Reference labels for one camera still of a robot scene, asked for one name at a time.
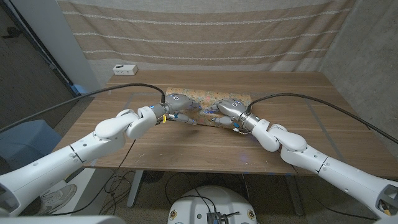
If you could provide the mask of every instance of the gray wall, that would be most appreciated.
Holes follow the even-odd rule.
[[[12,2],[81,93],[101,88],[56,0]]]
[[[398,138],[398,1],[357,0],[320,71],[360,117]],[[398,145],[378,136],[398,159]]]

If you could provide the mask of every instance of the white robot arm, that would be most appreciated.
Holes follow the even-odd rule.
[[[117,117],[100,122],[95,131],[18,170],[0,176],[0,208],[17,216],[38,195],[75,172],[84,163],[123,148],[124,133],[138,139],[165,114],[200,106],[185,95],[170,95],[164,104],[124,110]]]
[[[273,124],[268,129],[270,122],[246,113],[246,107],[238,100],[222,100],[210,109],[227,115],[228,119],[218,121],[235,121],[240,123],[240,127],[251,131],[264,149],[274,152],[282,145],[280,156],[285,162],[317,174],[363,203],[377,216],[387,217],[385,210],[397,212],[398,182],[375,177],[329,157],[281,125]]]

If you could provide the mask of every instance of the gray chair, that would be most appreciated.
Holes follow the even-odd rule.
[[[0,162],[2,173],[16,170],[52,152],[61,141],[44,120],[29,121],[0,133]]]

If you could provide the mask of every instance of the tabletop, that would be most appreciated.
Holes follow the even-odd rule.
[[[227,72],[139,70],[134,76],[113,76],[107,87],[147,83],[161,88],[242,93],[252,101],[273,93],[300,93],[320,98],[351,113],[355,112],[328,79],[318,72]],[[104,119],[124,109],[135,112],[160,102],[160,93],[132,86],[98,94],[77,119],[55,150],[65,147],[95,129]],[[282,96],[256,103],[252,113],[285,126],[303,136],[320,152],[380,177],[398,177],[398,162],[365,125],[326,105],[303,98]],[[117,167],[132,139],[114,154],[85,164],[86,167]],[[193,126],[168,121],[148,130],[138,139],[121,166],[139,170],[231,172],[244,174],[295,174],[278,152],[268,152],[251,134],[230,129]],[[311,172],[298,169],[299,174]]]

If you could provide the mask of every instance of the electrical outlet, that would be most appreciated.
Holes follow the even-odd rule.
[[[115,65],[113,67],[115,75],[135,75],[137,71],[137,65]]]

